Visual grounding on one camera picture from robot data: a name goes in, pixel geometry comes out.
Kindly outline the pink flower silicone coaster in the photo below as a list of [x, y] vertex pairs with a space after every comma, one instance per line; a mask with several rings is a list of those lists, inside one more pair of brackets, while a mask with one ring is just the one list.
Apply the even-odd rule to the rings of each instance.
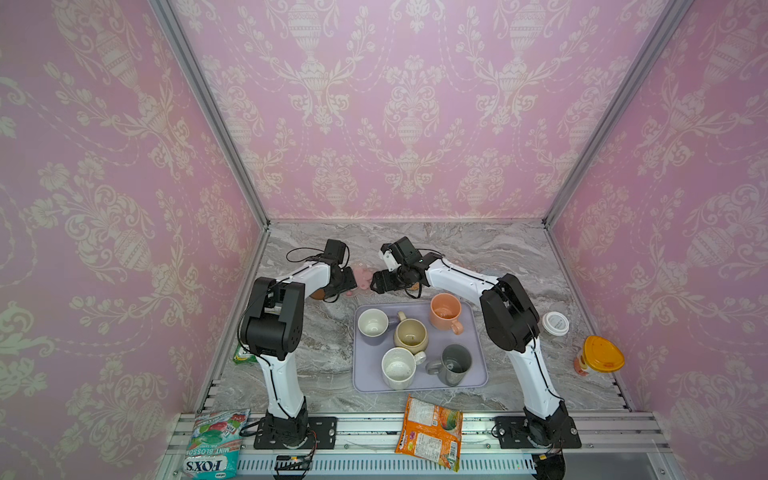
[[356, 266], [353, 268], [353, 274], [357, 283], [357, 289], [361, 291], [369, 291], [373, 279], [373, 272], [362, 266]]

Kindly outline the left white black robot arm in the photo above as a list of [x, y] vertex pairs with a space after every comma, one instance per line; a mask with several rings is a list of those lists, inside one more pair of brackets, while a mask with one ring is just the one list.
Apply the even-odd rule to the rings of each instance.
[[351, 267], [326, 261], [306, 262], [280, 278], [255, 280], [237, 338], [256, 357], [264, 376], [268, 395], [262, 421], [265, 438], [298, 447], [309, 434], [306, 397], [299, 385], [295, 359], [302, 338], [305, 300], [317, 291], [333, 298], [356, 287]]

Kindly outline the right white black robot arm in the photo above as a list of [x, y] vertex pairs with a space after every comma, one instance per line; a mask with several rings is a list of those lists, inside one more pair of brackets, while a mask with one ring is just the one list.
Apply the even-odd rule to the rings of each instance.
[[373, 274], [370, 288], [383, 294], [412, 285], [433, 287], [480, 307], [490, 340], [509, 358], [524, 398], [530, 442], [539, 447], [582, 446], [575, 421], [550, 378], [539, 340], [539, 313], [520, 280], [512, 275], [483, 275], [432, 254], [412, 265]]

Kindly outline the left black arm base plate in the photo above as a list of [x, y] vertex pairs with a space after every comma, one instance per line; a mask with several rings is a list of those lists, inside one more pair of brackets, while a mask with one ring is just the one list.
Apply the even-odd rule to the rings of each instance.
[[336, 444], [338, 418], [310, 416], [281, 419], [266, 415], [257, 424], [253, 447], [256, 450], [332, 450]]

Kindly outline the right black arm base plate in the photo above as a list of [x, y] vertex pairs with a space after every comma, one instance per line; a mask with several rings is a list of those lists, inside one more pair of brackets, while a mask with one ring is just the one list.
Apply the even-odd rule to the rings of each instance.
[[579, 449], [582, 441], [572, 418], [557, 421], [531, 420], [502, 415], [493, 419], [491, 434], [501, 449]]

